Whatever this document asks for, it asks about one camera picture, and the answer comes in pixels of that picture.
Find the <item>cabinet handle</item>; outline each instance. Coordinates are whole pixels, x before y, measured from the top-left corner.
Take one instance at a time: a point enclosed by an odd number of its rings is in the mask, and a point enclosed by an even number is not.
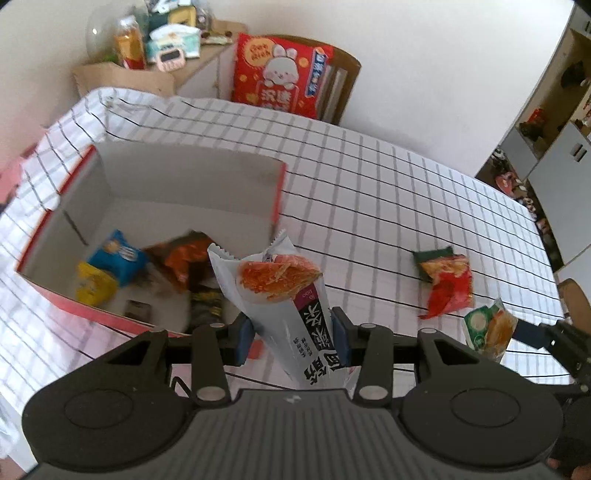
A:
[[[583,148],[583,145],[577,143],[570,151],[570,155],[574,158],[575,162],[580,162],[583,157],[587,154],[587,150]]]

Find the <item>metal screw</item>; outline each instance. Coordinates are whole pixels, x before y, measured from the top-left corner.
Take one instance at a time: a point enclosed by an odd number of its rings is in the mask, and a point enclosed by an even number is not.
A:
[[[359,396],[364,400],[381,400],[386,398],[388,390],[379,385],[366,385],[359,390]]]
[[[203,401],[218,401],[226,396],[226,392],[223,388],[215,387],[210,385],[208,387],[202,387],[197,390],[197,398]]]

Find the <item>box flap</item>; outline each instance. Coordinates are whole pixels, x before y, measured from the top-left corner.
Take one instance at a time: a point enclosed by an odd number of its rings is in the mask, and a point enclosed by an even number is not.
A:
[[[105,141],[96,145],[115,196],[270,219],[282,162],[191,145]]]

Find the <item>red snack bag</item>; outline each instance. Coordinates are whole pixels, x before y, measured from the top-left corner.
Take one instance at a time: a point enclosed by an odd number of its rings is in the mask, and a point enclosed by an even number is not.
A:
[[[195,264],[191,273],[195,283],[213,274],[207,254],[207,247],[211,243],[213,240],[205,233],[191,230],[170,242],[144,248],[144,252],[174,288],[182,292],[187,290],[189,264]]]
[[[426,320],[456,310],[474,306],[472,298],[472,271],[465,255],[436,258],[421,263],[433,279],[433,289],[427,302]]]
[[[236,55],[233,102],[316,118],[316,100],[333,47],[241,33]]]

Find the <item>wooden chair back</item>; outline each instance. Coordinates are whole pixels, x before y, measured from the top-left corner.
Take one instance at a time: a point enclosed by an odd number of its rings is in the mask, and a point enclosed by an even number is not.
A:
[[[558,285],[558,293],[566,303],[573,325],[591,335],[591,305],[579,284],[568,278]]]
[[[296,37],[294,35],[270,34],[266,36],[301,43],[307,47],[321,47],[322,45],[326,45],[325,42]],[[361,70],[361,64],[351,54],[340,48],[333,48],[334,55],[324,74],[323,83],[320,85],[320,94],[316,101],[316,111],[318,120],[338,125],[349,101],[355,80],[357,80],[357,75],[359,75],[359,71]]]

